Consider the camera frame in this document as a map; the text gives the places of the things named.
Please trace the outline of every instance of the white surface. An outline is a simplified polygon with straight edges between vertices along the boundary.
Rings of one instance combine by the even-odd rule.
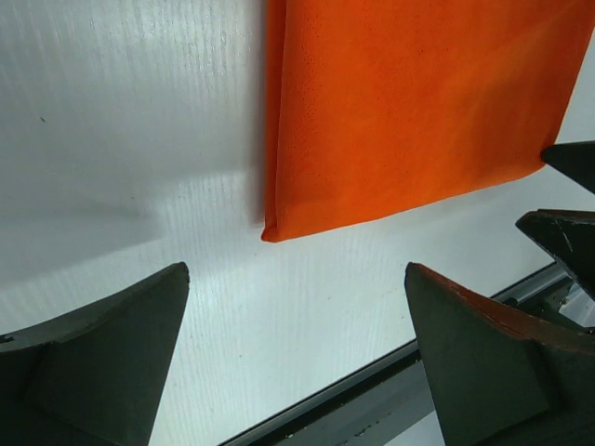
[[[262,35],[256,1],[0,4],[0,333],[186,261],[153,446],[225,440],[413,337],[408,261],[491,294],[549,261],[519,216],[595,207],[544,169],[261,242]],[[593,79],[591,51],[562,140],[595,138]]]

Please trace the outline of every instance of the orange cloth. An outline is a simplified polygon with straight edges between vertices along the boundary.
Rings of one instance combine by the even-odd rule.
[[[268,242],[542,164],[595,0],[269,0]]]

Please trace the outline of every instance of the orange fabric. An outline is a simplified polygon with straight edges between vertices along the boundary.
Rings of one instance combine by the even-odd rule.
[[[270,0],[269,242],[526,176],[595,0]]]

